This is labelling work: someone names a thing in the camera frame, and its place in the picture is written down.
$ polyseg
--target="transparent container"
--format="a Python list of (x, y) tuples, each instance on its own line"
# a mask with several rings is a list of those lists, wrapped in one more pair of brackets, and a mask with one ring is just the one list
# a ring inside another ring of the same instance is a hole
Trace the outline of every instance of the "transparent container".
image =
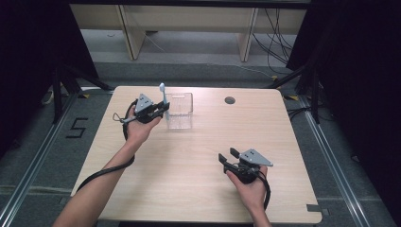
[(169, 129), (192, 129), (192, 93), (166, 94), (170, 108), (165, 112)]

